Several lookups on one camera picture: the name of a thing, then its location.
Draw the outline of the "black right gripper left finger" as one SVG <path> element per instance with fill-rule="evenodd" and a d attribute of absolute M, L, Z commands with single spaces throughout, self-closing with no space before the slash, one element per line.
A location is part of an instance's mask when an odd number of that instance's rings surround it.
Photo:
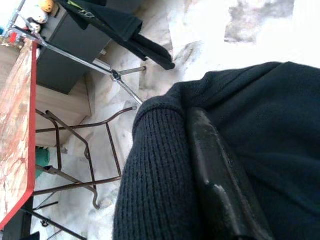
<path fill-rule="evenodd" d="M 132 136 L 115 208 L 114 239 L 197 239 L 200 217 L 181 104 L 169 96 L 146 101 Z"/>

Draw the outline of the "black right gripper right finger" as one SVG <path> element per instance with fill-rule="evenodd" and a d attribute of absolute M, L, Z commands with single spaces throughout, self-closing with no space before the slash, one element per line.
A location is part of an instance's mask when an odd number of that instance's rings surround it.
<path fill-rule="evenodd" d="M 205 110 L 188 110 L 187 136 L 208 239 L 274 239 L 246 171 Z"/>

